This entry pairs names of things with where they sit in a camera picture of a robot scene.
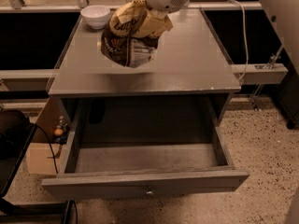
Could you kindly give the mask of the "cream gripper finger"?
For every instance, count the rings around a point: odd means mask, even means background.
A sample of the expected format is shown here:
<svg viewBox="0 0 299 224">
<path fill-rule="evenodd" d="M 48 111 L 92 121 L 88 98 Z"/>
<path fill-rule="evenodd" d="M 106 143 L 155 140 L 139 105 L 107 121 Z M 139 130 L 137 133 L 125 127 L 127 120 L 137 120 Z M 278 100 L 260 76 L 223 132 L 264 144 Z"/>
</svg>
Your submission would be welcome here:
<svg viewBox="0 0 299 224">
<path fill-rule="evenodd" d="M 133 33 L 135 38 L 159 38 L 165 31 L 169 32 L 173 24 L 167 11 L 148 10 L 141 25 Z"/>
</svg>

